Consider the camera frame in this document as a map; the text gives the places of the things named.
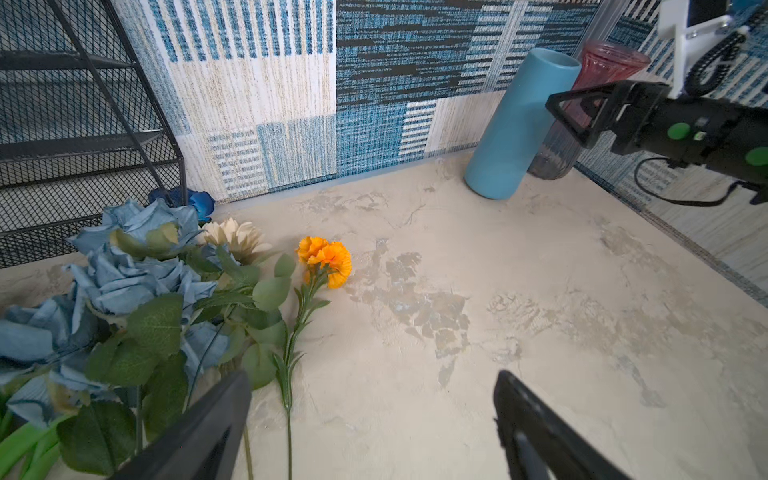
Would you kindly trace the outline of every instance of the cream flower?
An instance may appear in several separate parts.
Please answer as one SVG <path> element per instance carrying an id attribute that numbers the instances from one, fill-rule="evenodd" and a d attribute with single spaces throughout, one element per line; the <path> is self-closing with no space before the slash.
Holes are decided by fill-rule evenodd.
<path id="1" fill-rule="evenodd" d="M 263 242 L 264 234 L 251 222 L 238 223 L 230 218 L 223 223 L 206 223 L 203 231 L 197 236 L 198 243 L 226 244 L 235 260 L 246 265 L 252 263 L 260 253 L 272 248 L 272 245 Z"/>

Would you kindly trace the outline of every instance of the black wire mesh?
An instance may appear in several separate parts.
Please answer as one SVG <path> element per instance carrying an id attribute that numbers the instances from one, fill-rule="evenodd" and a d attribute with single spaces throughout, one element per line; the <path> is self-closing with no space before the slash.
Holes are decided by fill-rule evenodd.
<path id="1" fill-rule="evenodd" d="M 137 59 L 123 46 L 122 30 L 100 0 L 58 4 L 130 128 L 146 142 L 164 186 L 180 186 L 178 147 L 154 110 Z M 99 224 L 104 207 L 127 198 L 146 204 L 157 188 L 46 0 L 0 0 L 0 63 L 7 52 L 16 63 L 0 68 L 0 268 L 74 251 L 65 238 Z M 109 147 L 103 135 L 114 136 Z M 73 148 L 62 153 L 63 144 Z"/>

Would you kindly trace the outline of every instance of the vase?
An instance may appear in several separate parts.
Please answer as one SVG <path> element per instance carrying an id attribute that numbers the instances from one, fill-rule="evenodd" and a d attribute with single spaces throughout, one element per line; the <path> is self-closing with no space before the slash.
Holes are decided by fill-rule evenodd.
<path id="1" fill-rule="evenodd" d="M 530 50 L 469 161 L 464 180 L 471 189 L 493 200 L 512 196 L 554 122 L 549 95 L 570 90 L 580 70 L 566 54 Z"/>
<path id="2" fill-rule="evenodd" d="M 632 48 L 614 45 L 606 41 L 588 41 L 581 59 L 584 67 L 576 78 L 574 89 L 595 87 L 619 80 L 627 80 L 633 74 L 644 70 L 650 58 Z M 571 118 L 587 126 L 590 118 L 581 110 L 577 101 L 564 107 Z M 545 180 L 563 177 L 571 171 L 581 155 L 581 145 L 561 124 L 552 125 L 539 147 L 528 172 Z"/>

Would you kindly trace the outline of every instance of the blue vase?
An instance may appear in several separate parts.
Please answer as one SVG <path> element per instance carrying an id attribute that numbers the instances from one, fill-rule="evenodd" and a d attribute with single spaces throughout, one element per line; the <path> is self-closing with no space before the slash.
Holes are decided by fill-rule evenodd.
<path id="1" fill-rule="evenodd" d="M 464 180 L 471 189 L 493 200 L 512 196 L 554 122 L 547 98 L 570 90 L 580 70 L 566 54 L 530 50 L 469 161 Z"/>

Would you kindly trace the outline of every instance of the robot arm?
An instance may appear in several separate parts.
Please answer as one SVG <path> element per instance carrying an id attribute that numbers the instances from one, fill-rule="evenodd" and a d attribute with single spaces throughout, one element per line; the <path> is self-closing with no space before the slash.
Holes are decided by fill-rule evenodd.
<path id="1" fill-rule="evenodd" d="M 760 6 L 744 25 L 745 28 L 724 36 L 707 28 L 730 22 L 730 16 L 717 15 L 721 10 L 716 8 L 716 4 L 722 2 L 704 1 L 709 8 L 704 13 L 691 8 L 693 3 L 688 0 L 661 2 L 659 33 L 668 35 L 673 32 L 676 45 L 672 86 L 620 81 L 553 94 L 548 99 L 547 109 L 582 147 L 592 148 L 603 131 L 612 131 L 616 139 L 611 151 L 616 154 L 645 150 L 660 155 L 671 167 L 686 167 L 689 164 L 705 166 L 737 179 L 728 194 L 738 186 L 745 187 L 756 191 L 750 203 L 761 204 L 768 201 L 768 110 L 701 95 L 717 88 L 730 70 L 729 65 L 712 64 L 718 59 L 733 60 L 737 56 L 740 43 L 746 40 L 746 33 L 765 20 L 766 9 L 764 5 Z M 686 7 L 685 16 L 681 16 L 680 5 Z M 683 23 L 670 26 L 669 18 L 664 17 L 665 12 L 667 15 L 675 13 L 677 20 Z M 704 21 L 689 26 L 689 18 L 703 18 Z M 706 38 L 692 41 L 699 35 L 705 36 L 698 33 L 704 30 L 707 30 Z M 710 71 L 707 80 L 703 80 Z M 678 90 L 681 88 L 685 90 L 682 94 Z M 563 104 L 569 101 L 580 102 L 582 110 L 591 118 L 587 125 L 579 124 L 568 115 Z M 659 197 L 639 183 L 638 186 L 647 194 Z M 723 203 L 726 198 L 727 195 L 715 202 L 664 200 L 711 207 Z"/>

